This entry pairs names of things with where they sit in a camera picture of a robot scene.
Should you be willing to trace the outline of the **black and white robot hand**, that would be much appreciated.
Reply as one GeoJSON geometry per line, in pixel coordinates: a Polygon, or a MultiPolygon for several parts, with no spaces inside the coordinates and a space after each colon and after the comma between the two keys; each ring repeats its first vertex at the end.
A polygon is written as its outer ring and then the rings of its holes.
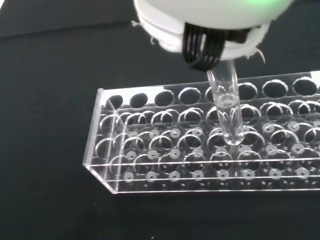
{"type": "Polygon", "coordinates": [[[189,68],[206,72],[220,61],[260,52],[270,24],[291,0],[135,0],[139,25],[189,68]]]}

